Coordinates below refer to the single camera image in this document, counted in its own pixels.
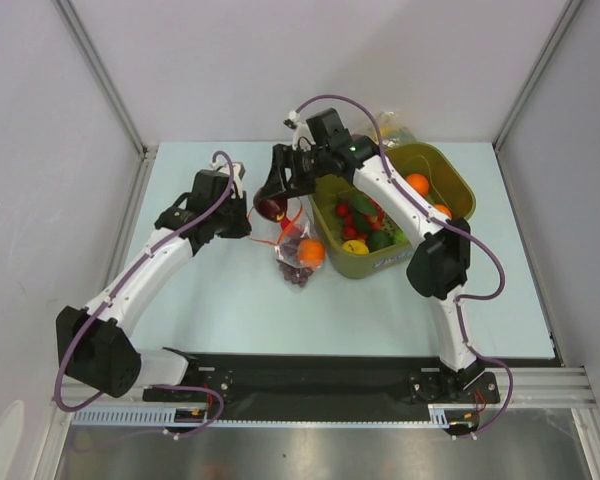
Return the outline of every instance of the olive green plastic container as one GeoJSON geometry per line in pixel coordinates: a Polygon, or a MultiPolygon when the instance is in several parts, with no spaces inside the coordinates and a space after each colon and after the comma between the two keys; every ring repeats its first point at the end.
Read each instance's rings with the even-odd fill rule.
{"type": "MultiPolygon", "coordinates": [[[[437,148],[427,143],[408,143],[387,150],[395,169],[406,177],[420,173],[429,180],[432,205],[446,205],[453,218],[469,218],[475,209],[475,197],[462,177],[437,148]]],[[[311,195],[316,230],[322,238],[333,266],[348,278],[364,278],[392,265],[406,261],[414,252],[409,242],[392,245],[367,255],[345,251],[341,245],[342,219],[335,214],[340,198],[355,192],[356,188],[344,179],[328,175],[317,181],[316,193],[311,195]]]]}

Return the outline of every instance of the white wall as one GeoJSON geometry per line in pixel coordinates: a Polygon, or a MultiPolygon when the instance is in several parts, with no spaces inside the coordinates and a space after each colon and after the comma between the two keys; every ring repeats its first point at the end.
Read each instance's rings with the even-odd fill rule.
{"type": "Polygon", "coordinates": [[[145,140],[278,140],[319,93],[491,141],[566,0],[74,0],[145,140]]]}
{"type": "Polygon", "coordinates": [[[136,162],[52,2],[0,2],[0,415],[25,404],[9,478],[48,420],[55,317],[101,286],[136,162]]]}
{"type": "Polygon", "coordinates": [[[588,2],[506,143],[559,345],[600,405],[600,0],[588,2]]]}

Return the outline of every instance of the red tomato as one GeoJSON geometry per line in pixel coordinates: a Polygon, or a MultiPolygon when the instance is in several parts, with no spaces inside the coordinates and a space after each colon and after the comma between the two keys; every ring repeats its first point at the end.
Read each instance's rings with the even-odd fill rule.
{"type": "Polygon", "coordinates": [[[353,240],[358,236],[358,231],[351,225],[347,225],[342,229],[342,238],[345,240],[353,240]]]}
{"type": "Polygon", "coordinates": [[[351,212],[349,211],[349,207],[347,207],[346,203],[339,203],[338,205],[336,205],[336,215],[338,215],[339,217],[344,218],[350,213],[351,212]]]}

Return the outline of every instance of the orange fruit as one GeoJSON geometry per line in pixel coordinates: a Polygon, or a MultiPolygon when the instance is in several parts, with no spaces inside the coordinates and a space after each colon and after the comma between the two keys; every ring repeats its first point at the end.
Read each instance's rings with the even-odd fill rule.
{"type": "Polygon", "coordinates": [[[442,213],[444,213],[447,217],[449,218],[453,218],[453,215],[451,215],[451,210],[449,210],[447,207],[445,207],[444,205],[434,205],[433,208],[436,208],[438,210],[440,210],[442,213]]]}
{"type": "Polygon", "coordinates": [[[318,268],[324,263],[325,249],[320,240],[305,238],[298,245],[298,262],[305,268],[318,268]]]}
{"type": "Polygon", "coordinates": [[[429,180],[424,175],[420,175],[419,173],[412,173],[411,175],[407,175],[405,180],[409,185],[413,187],[413,189],[418,192],[420,195],[425,197],[427,193],[429,193],[429,180]]]}

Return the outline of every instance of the purple cable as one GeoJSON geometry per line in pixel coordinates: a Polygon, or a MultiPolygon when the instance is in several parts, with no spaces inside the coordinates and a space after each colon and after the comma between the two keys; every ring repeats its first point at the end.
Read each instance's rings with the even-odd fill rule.
{"type": "Polygon", "coordinates": [[[509,366],[507,364],[505,364],[503,361],[501,361],[497,358],[494,358],[494,357],[487,357],[485,355],[482,355],[480,352],[478,352],[476,349],[474,349],[472,346],[469,345],[469,337],[467,335],[467,327],[466,327],[466,324],[464,321],[464,316],[462,315],[462,308],[460,307],[458,302],[462,299],[492,300],[492,299],[496,298],[498,295],[500,295],[502,293],[502,290],[504,290],[504,286],[505,286],[505,273],[504,273],[504,268],[502,267],[502,263],[500,263],[500,260],[498,260],[498,257],[496,256],[496,254],[493,253],[493,251],[489,247],[487,247],[484,243],[482,243],[479,239],[477,239],[470,233],[465,232],[464,230],[461,230],[457,227],[454,227],[453,225],[449,225],[447,222],[439,220],[435,217],[430,217],[428,210],[425,207],[423,207],[422,205],[420,205],[420,203],[413,197],[413,195],[411,195],[404,187],[402,187],[402,185],[400,185],[400,183],[398,181],[396,181],[395,178],[392,178],[391,167],[389,165],[389,160],[385,153],[384,144],[382,141],[382,133],[380,131],[380,125],[378,125],[377,120],[373,117],[371,112],[366,107],[364,107],[360,103],[356,102],[355,100],[348,98],[348,97],[344,97],[342,95],[324,94],[324,95],[317,95],[313,98],[310,98],[309,100],[304,102],[302,105],[300,105],[295,111],[297,113],[300,113],[300,111],[303,110],[305,107],[307,107],[308,105],[310,105],[313,102],[318,101],[318,100],[340,100],[340,101],[349,103],[349,104],[359,108],[369,118],[369,120],[371,121],[371,124],[373,125],[373,129],[376,132],[376,137],[378,139],[378,150],[380,152],[380,160],[382,161],[382,167],[384,168],[387,178],[389,178],[392,185],[394,187],[396,187],[396,189],[402,194],[402,196],[405,197],[420,213],[427,216],[433,223],[468,239],[470,242],[473,242],[478,247],[480,247],[480,249],[482,249],[487,254],[487,256],[493,261],[493,264],[496,266],[496,269],[498,270],[498,276],[500,278],[500,282],[499,282],[498,288],[496,289],[495,292],[493,292],[489,295],[472,295],[472,294],[464,293],[464,294],[460,294],[456,298],[454,298],[454,302],[456,303],[456,311],[458,312],[458,322],[460,324],[460,331],[462,332],[462,339],[463,339],[464,344],[467,346],[469,351],[476,356],[476,358],[482,360],[483,362],[492,363],[494,365],[498,365],[499,367],[502,367],[505,370],[505,372],[507,373],[507,377],[509,377],[509,388],[507,390],[507,396],[504,400],[504,403],[502,404],[502,407],[500,408],[498,413],[491,420],[489,420],[489,422],[487,422],[483,427],[481,427],[477,430],[477,432],[481,432],[481,431],[485,430],[486,428],[488,428],[490,425],[492,425],[506,411],[507,407],[509,406],[509,403],[511,403],[511,397],[513,396],[513,373],[511,372],[511,369],[509,368],[509,366]]]}
{"type": "MultiPolygon", "coordinates": [[[[227,153],[221,150],[218,150],[213,154],[213,161],[215,162],[219,156],[224,157],[224,159],[227,161],[227,165],[229,165],[229,181],[227,182],[227,187],[222,192],[222,195],[220,195],[220,198],[218,198],[218,200],[216,200],[216,202],[213,205],[211,205],[211,207],[209,207],[209,209],[206,212],[202,213],[201,215],[198,215],[191,222],[187,223],[186,225],[183,225],[178,230],[171,232],[169,235],[156,242],[155,245],[153,245],[150,249],[151,254],[155,253],[165,243],[171,241],[175,237],[179,236],[181,233],[186,232],[190,228],[195,227],[198,223],[205,220],[209,215],[215,212],[218,209],[218,207],[222,205],[222,202],[224,202],[225,199],[231,194],[231,188],[233,186],[233,162],[231,161],[231,157],[229,157],[227,153]]],[[[140,267],[144,265],[144,262],[146,262],[149,258],[151,258],[151,255],[145,253],[138,259],[136,263],[133,264],[131,268],[129,268],[129,270],[127,270],[127,273],[125,273],[125,275],[120,279],[116,286],[113,287],[113,289],[111,290],[111,293],[109,294],[109,298],[111,301],[113,301],[113,299],[116,298],[118,293],[120,293],[120,290],[122,290],[122,288],[127,284],[131,277],[135,275],[135,273],[140,269],[140,267]]],[[[75,334],[73,340],[71,340],[71,343],[69,343],[69,346],[67,347],[67,350],[64,356],[62,357],[62,361],[60,362],[60,367],[58,368],[58,374],[56,375],[56,381],[54,384],[53,399],[55,400],[58,408],[63,412],[73,413],[82,410],[84,407],[90,405],[102,396],[102,392],[98,392],[92,397],[86,399],[84,402],[80,403],[79,405],[67,405],[62,400],[62,378],[64,377],[64,374],[67,371],[67,365],[69,365],[69,360],[73,356],[73,353],[75,352],[78,343],[80,343],[80,340],[82,340],[82,337],[84,337],[87,330],[89,330],[91,325],[93,325],[93,323],[98,319],[98,317],[100,317],[100,315],[107,308],[107,306],[108,304],[106,301],[102,302],[100,306],[91,314],[91,316],[89,316],[86,322],[84,322],[82,327],[80,327],[78,332],[75,334]]]]}
{"type": "MultiPolygon", "coordinates": [[[[220,418],[220,415],[222,415],[222,412],[224,411],[224,400],[222,399],[222,396],[216,392],[215,390],[211,390],[209,388],[203,388],[203,387],[185,387],[185,386],[170,386],[170,385],[154,385],[153,388],[161,388],[164,390],[185,390],[185,391],[191,391],[191,392],[201,392],[201,393],[206,393],[209,395],[213,395],[217,400],[218,400],[218,411],[216,412],[216,414],[210,418],[209,420],[207,420],[206,422],[202,423],[200,426],[195,427],[193,430],[190,430],[188,432],[185,433],[178,433],[178,434],[173,434],[172,437],[175,438],[188,438],[191,437],[193,435],[196,435],[200,432],[202,432],[203,430],[206,430],[207,428],[209,428],[209,426],[214,423],[216,420],[218,420],[220,418]]],[[[95,450],[102,450],[103,448],[109,448],[112,447],[114,445],[117,445],[120,442],[123,442],[125,440],[129,440],[130,438],[136,438],[136,437],[140,437],[142,435],[149,435],[149,434],[165,434],[164,433],[164,429],[162,428],[148,428],[145,430],[136,430],[134,432],[128,433],[126,435],[121,435],[120,437],[114,438],[112,440],[107,440],[106,442],[102,442],[99,443],[97,445],[94,445],[92,447],[89,448],[79,448],[77,446],[75,446],[73,443],[71,444],[71,448],[74,452],[76,453],[89,453],[89,452],[93,452],[95,450]]]]}

